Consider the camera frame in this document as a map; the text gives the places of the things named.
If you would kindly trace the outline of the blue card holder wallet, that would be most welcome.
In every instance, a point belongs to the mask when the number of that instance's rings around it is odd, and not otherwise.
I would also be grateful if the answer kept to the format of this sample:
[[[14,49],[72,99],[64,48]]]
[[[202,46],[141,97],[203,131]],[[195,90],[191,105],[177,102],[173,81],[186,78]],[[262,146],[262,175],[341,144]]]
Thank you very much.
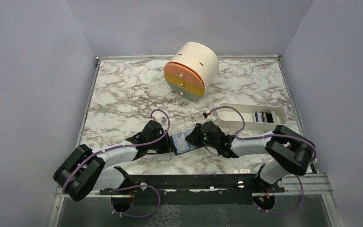
[[[185,138],[190,135],[192,133],[193,130],[188,130],[185,132],[181,132],[178,134],[174,134],[170,137],[172,144],[175,146],[176,151],[174,152],[174,154],[176,156],[185,154],[187,152],[191,152],[193,150],[198,149],[199,147],[194,146],[192,144],[190,144],[189,142],[187,142],[185,140]]]

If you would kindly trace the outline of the white rectangular plastic tray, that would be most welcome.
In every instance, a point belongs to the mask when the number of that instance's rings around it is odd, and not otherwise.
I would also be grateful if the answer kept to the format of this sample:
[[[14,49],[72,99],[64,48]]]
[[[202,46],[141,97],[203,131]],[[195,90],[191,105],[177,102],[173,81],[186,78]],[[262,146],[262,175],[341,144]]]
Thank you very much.
[[[225,128],[240,129],[245,122],[246,130],[272,131],[277,125],[286,125],[289,122],[287,110],[280,106],[221,103],[219,107],[220,109],[215,112],[216,122]],[[273,110],[277,114],[278,124],[272,121]],[[266,122],[256,122],[256,112],[264,112]]]

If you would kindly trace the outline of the stack of white cards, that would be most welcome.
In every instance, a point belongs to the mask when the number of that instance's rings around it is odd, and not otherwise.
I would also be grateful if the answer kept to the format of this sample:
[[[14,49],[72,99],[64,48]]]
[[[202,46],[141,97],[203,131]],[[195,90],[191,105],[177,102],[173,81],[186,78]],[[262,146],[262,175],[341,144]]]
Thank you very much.
[[[276,114],[276,112],[274,110],[271,111],[271,116],[272,116],[273,123],[278,124],[277,114]]]

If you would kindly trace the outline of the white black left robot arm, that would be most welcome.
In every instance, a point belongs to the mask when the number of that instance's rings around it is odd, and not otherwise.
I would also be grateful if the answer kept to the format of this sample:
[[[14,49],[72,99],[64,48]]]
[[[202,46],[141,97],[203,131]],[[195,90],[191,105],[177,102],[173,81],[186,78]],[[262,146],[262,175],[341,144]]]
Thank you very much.
[[[177,149],[159,122],[150,120],[136,135],[112,147],[93,150],[86,144],[77,146],[53,175],[63,194],[73,201],[80,201],[91,191],[113,188],[118,194],[129,190],[130,182],[126,172],[115,168],[112,184],[105,183],[103,170],[119,163],[135,161],[154,151],[155,154],[175,152]]]

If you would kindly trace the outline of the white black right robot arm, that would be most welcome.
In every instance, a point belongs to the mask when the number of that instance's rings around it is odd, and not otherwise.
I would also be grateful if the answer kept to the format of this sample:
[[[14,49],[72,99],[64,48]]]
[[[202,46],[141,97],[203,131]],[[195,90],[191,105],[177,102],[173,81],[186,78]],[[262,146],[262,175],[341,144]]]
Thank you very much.
[[[271,155],[273,161],[263,164],[254,178],[254,187],[259,192],[266,192],[286,175],[305,175],[310,162],[316,157],[314,144],[284,125],[259,136],[240,138],[225,134],[209,121],[196,124],[185,140],[195,147],[211,147],[225,158]]]

